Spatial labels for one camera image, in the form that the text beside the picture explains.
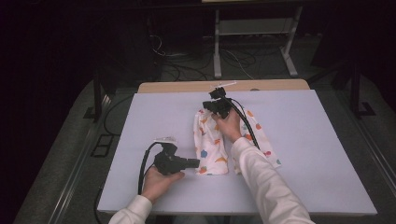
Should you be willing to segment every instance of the black cable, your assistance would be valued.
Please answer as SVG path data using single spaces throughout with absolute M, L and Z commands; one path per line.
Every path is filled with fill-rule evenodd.
M 168 62 L 168 63 L 165 63 L 165 64 L 172 64 L 173 66 L 179 66 L 181 68 L 190 69 L 190 70 L 201 70 L 201 69 L 204 69 L 204 68 L 208 67 L 209 64 L 211 63 L 211 61 L 212 61 L 212 58 L 210 57 L 209 60 L 207 61 L 207 63 L 204 64 L 204 66 L 198 67 L 198 68 L 191 68 L 191 67 L 188 67 L 188 66 L 175 64 L 174 62 Z
M 232 100 L 232 101 L 235 101 L 239 106 L 241 106 L 242 112 L 244 112 L 244 117 L 246 117 L 247 115 L 245 114 L 244 107 L 243 107 L 241 104 L 239 104 L 239 102 L 237 102 L 235 99 L 231 99 L 231 100 Z
M 145 176 L 146 176 L 146 174 L 148 173 L 149 168 L 151 168 L 151 166 L 153 166 L 153 165 L 154 165 L 154 162 L 146 169 L 146 171 L 145 171 Z
M 143 180 L 145 179 L 145 168 L 146 168 L 146 162 L 148 161 L 149 152 L 151 151 L 151 148 L 157 144 L 159 144 L 159 143 L 155 142 L 155 143 L 151 144 L 151 146 L 149 146 L 149 148 L 146 150 L 145 156 L 143 157 L 142 165 L 140 166 L 139 182 L 137 185 L 137 194 L 138 195 L 142 194 Z
M 198 59 L 194 54 L 192 53 L 186 53 L 186 54 L 170 54 L 166 55 L 166 61 L 172 62 L 172 63 L 188 63 L 188 62 L 193 62 Z
M 118 103 L 116 103 L 115 105 L 113 105 L 113 106 L 107 111 L 107 113 L 106 113 L 106 115 L 105 115 L 105 120 L 104 120 L 104 122 L 103 122 L 103 127 L 104 127 L 104 129 L 105 129 L 105 131 L 106 131 L 107 133 L 109 133 L 109 134 L 111 134 L 111 135 L 115 135 L 115 136 L 120 136 L 120 133 L 112 133 L 111 131 L 108 130 L 108 128 L 107 128 L 107 126 L 106 126 L 107 117 L 108 117 L 108 115 L 110 114 L 110 112 L 111 112 L 115 107 L 117 107 L 118 105 L 120 105 L 121 103 L 123 103 L 124 101 L 128 100 L 128 99 L 131 98 L 131 97 L 132 97 L 132 95 L 125 97 L 124 99 L 120 100 Z
M 240 67 L 248 68 L 256 62 L 256 58 L 254 56 L 252 56 L 254 62 L 250 63 L 247 60 L 247 58 L 249 57 L 237 58 L 236 55 L 234 55 L 232 52 L 226 49 L 221 49 L 220 54 L 224 62 L 226 62 L 231 67 L 235 67 L 235 68 L 240 68 Z
M 244 51 L 244 50 L 241 50 L 241 49 L 239 49 L 237 51 L 242 53 L 242 54 L 246 54 L 247 55 L 245 58 L 239 58 L 239 60 L 242 59 L 242 60 L 246 61 L 249 65 L 255 64 L 257 62 L 255 54 L 259 51 L 259 49 L 255 49 L 254 53 L 249 53 L 247 50 Z
M 245 57 L 238 57 L 237 59 L 237 61 L 239 61 L 240 63 L 242 63 L 242 64 L 245 64 L 246 65 L 246 67 L 249 67 L 249 66 L 251 66 L 251 65 L 253 65 L 255 62 L 256 62 L 256 57 L 254 56 L 254 55 L 252 55 L 251 53 L 248 53 L 248 52 L 244 52 L 244 51 L 242 51 L 242 50 L 236 50 L 237 52 L 239 52 L 239 53 L 242 53 L 242 54 L 246 54 L 247 56 L 245 56 Z
M 254 135 L 253 130 L 251 129 L 250 123 L 248 122 L 248 119 L 246 118 L 246 115 L 244 116 L 241 111 L 238 109 L 238 107 L 236 107 L 236 105 L 234 105 L 231 101 L 229 101 L 225 96 L 219 95 L 219 97 L 221 99 L 223 99 L 224 101 L 226 101 L 235 111 L 236 113 L 239 115 L 239 117 L 241 118 L 242 121 L 244 121 L 245 125 L 247 126 L 247 130 L 250 133 L 251 139 L 253 140 L 253 144 L 254 146 L 256 146 L 258 149 L 260 149 L 259 147 L 259 143 L 257 142 L 256 136 Z
M 186 69 L 186 70 L 192 70 L 192 71 L 200 74 L 200 76 L 198 78 L 188 78 L 188 77 L 186 77 L 186 79 L 188 79 L 188 80 L 199 81 L 199 80 L 201 80 L 201 77 L 203 77 L 205 80 L 208 80 L 207 77 L 210 76 L 209 74 L 203 73 L 203 72 L 201 72 L 200 70 L 198 70 L 196 68 L 190 68 L 188 66 L 178 65 L 178 64 L 174 64 L 174 63 L 169 63 L 169 64 L 166 63 L 165 65 L 172 66 L 172 67 L 175 67 L 175 68 L 178 67 L 178 68 L 182 68 L 182 69 Z
M 173 77 L 173 78 L 174 78 L 173 81 L 180 81 L 180 70 L 178 70 L 178 69 L 175 69 L 175 70 L 173 70 L 173 71 L 166 71 L 166 70 L 164 70 L 163 72 L 164 72 L 164 73 L 167 73 L 167 74 L 169 74 L 171 77 Z
M 247 49 L 239 49 L 238 51 L 240 51 L 241 53 L 245 53 L 246 55 L 249 55 L 250 57 L 254 57 L 254 60 L 256 62 L 256 58 L 255 57 L 259 53 L 260 50 L 261 50 L 260 48 L 254 48 L 254 52 L 253 53 L 248 52 Z
M 258 77 L 264 77 L 265 75 L 262 75 L 261 74 L 261 68 L 262 68 L 262 64 L 263 64 L 263 62 L 265 62 L 266 61 L 266 57 L 267 56 L 271 56 L 271 55 L 276 55 L 276 54 L 278 54 L 279 55 L 279 57 L 281 57 L 281 51 L 279 50 L 279 48 L 278 47 L 274 47 L 274 45 L 275 45 L 275 40 L 272 40 L 272 41 L 269 41 L 269 45 L 270 45 L 270 47 L 267 47 L 266 49 L 264 49 L 264 52 L 263 53 L 261 53 L 261 54 L 258 54 L 257 56 L 263 56 L 262 57 L 262 59 L 260 60 L 260 63 L 259 63 L 259 65 L 257 66 L 257 76 Z M 285 69 L 282 69 L 281 71 L 276 71 L 276 72 L 273 72 L 272 74 L 282 74 L 285 70 L 287 70 L 287 68 L 285 68 Z

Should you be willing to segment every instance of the white table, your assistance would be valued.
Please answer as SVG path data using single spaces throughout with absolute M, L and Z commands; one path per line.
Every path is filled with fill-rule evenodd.
M 282 161 L 277 170 L 311 214 L 376 214 L 315 91 L 227 91 L 227 96 L 255 114 Z M 116 212 L 136 195 L 140 164 L 153 139 L 172 135 L 178 140 L 178 156 L 196 157 L 192 122 L 209 97 L 207 92 L 134 96 L 99 211 Z M 151 150 L 148 165 L 160 150 L 160 146 Z M 248 187 L 233 172 L 231 161 L 229 168 L 227 175 L 212 176 L 186 170 L 186 176 L 154 205 L 152 213 L 257 214 Z

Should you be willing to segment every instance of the hand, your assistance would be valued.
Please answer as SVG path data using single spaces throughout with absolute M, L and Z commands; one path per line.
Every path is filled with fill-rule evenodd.
M 222 119 L 219 115 L 212 114 L 212 119 L 219 125 L 220 131 L 234 143 L 238 138 L 242 137 L 240 131 L 240 120 L 239 115 L 232 108 L 227 118 Z
M 184 173 L 178 172 L 172 175 L 162 175 L 158 169 L 153 166 L 148 169 L 143 187 L 142 196 L 146 197 L 155 204 L 166 191 L 169 190 L 171 185 L 184 177 Z

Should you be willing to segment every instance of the cuff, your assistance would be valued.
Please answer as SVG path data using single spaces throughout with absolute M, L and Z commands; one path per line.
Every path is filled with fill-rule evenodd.
M 134 200 L 128 205 L 128 210 L 134 211 L 134 213 L 139 214 L 143 219 L 149 216 L 152 208 L 152 203 L 149 199 L 144 196 L 136 195 Z

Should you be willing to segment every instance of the white shirt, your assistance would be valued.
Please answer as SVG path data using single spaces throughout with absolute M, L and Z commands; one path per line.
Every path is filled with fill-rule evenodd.
M 300 199 L 264 155 L 246 138 L 241 137 L 233 143 L 231 154 L 239 161 L 242 176 L 253 198 L 256 199 L 264 223 L 314 223 Z M 147 198 L 137 195 L 128 207 L 117 212 L 109 223 L 145 223 L 151 208 L 152 204 Z

